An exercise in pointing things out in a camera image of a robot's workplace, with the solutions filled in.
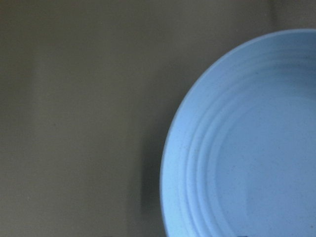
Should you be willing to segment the blue round plate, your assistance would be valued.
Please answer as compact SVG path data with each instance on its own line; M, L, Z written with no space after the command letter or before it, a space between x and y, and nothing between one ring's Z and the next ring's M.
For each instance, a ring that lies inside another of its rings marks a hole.
M316 32L257 37L196 81L166 138L168 237L316 234Z

